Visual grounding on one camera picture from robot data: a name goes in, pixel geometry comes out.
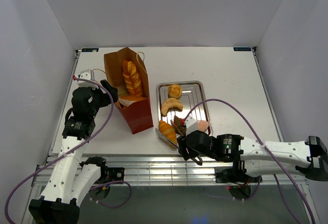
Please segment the white toasted oval loaf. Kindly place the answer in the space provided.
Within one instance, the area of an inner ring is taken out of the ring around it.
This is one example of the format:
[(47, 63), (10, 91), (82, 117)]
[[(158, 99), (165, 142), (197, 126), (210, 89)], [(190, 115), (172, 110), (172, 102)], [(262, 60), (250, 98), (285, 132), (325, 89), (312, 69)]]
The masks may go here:
[(128, 107), (128, 106), (132, 105), (135, 102), (142, 101), (142, 100), (145, 100), (145, 99), (146, 98), (144, 98), (142, 96), (124, 95), (124, 96), (120, 96), (118, 98), (118, 101), (124, 107)]

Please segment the steel serving tongs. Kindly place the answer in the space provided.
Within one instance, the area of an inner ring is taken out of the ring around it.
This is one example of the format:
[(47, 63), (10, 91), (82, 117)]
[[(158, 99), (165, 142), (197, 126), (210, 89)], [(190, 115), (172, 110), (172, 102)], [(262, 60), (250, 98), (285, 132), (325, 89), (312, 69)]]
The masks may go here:
[(192, 152), (191, 149), (187, 148), (186, 124), (185, 119), (174, 116), (170, 124), (160, 120), (158, 128), (155, 129), (155, 132), (157, 136), (171, 149), (176, 149), (185, 161), (190, 159), (197, 165), (202, 166), (203, 161), (199, 154), (197, 152)]

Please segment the brown red paper bag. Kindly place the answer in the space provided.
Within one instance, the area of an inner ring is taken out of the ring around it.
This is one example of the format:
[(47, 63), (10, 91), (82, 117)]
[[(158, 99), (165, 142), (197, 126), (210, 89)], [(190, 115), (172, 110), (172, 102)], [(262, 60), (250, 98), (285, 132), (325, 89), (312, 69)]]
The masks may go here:
[(140, 75), (143, 97), (145, 100), (133, 103), (128, 107), (124, 107), (117, 101), (115, 103), (117, 109), (127, 122), (133, 134), (144, 131), (153, 127), (150, 91), (148, 74), (144, 61), (139, 56), (139, 52), (134, 52), (128, 47), (125, 47), (117, 52), (106, 53), (104, 55), (105, 72), (109, 84), (118, 89), (118, 96), (130, 95), (123, 77), (122, 62), (124, 60), (132, 61)]

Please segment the long twisted glazed bread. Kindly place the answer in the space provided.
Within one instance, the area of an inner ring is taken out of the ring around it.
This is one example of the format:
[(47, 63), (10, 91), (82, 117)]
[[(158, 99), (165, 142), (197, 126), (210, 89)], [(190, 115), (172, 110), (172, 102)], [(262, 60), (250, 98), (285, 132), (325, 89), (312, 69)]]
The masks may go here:
[(132, 61), (124, 60), (122, 62), (122, 68), (124, 81), (129, 94), (143, 97), (144, 91), (136, 65)]

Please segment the striped orange croissant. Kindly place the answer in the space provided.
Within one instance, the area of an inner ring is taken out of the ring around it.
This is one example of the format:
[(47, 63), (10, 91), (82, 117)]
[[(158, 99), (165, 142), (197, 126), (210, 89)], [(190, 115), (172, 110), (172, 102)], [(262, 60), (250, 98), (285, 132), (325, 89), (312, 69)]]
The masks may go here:
[(172, 148), (175, 148), (175, 146), (178, 146), (178, 142), (177, 142), (177, 137), (176, 137), (176, 132), (175, 132), (175, 128), (166, 123), (165, 121), (163, 120), (160, 120), (159, 121), (159, 126), (158, 126), (158, 129), (160, 131), (160, 133), (167, 139), (169, 140), (171, 143), (169, 143), (169, 145), (172, 147)]

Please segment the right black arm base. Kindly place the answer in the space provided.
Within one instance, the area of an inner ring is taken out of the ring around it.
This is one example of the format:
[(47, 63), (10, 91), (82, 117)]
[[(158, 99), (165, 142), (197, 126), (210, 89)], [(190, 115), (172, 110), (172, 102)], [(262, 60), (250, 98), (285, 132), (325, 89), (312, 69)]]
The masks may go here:
[(246, 183), (262, 182), (261, 176), (250, 177), (245, 174), (244, 170), (234, 168), (215, 167), (215, 181), (217, 183), (233, 183), (244, 185)]

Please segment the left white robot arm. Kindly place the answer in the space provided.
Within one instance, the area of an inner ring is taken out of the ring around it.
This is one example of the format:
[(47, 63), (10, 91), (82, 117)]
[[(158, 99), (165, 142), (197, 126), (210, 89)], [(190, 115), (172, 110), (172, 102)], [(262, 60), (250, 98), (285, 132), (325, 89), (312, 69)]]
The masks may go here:
[(72, 93), (72, 107), (65, 115), (59, 160), (38, 199), (29, 204), (36, 223), (77, 223), (79, 206), (94, 183), (109, 180), (109, 168), (102, 157), (81, 157), (94, 134), (95, 117), (100, 108), (113, 107), (118, 90), (105, 79), (100, 85), (78, 82)]

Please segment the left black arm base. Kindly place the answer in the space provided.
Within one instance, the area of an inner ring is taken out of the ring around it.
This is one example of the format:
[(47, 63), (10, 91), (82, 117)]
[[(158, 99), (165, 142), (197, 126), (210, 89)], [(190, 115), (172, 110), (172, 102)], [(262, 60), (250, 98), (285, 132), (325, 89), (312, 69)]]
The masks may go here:
[(107, 167), (101, 168), (101, 175), (98, 183), (104, 184), (112, 181), (123, 181), (125, 168), (122, 167)]

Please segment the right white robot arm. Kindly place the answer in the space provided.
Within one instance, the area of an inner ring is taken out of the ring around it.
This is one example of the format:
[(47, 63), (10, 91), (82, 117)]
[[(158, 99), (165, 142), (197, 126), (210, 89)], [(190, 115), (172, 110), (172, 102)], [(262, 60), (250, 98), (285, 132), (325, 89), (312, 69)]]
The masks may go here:
[(206, 156), (231, 162), (221, 172), (223, 181), (238, 182), (270, 174), (295, 174), (314, 181), (327, 181), (327, 148), (317, 136), (298, 142), (258, 142), (241, 135), (209, 136), (194, 131), (178, 138), (179, 154), (184, 160)]

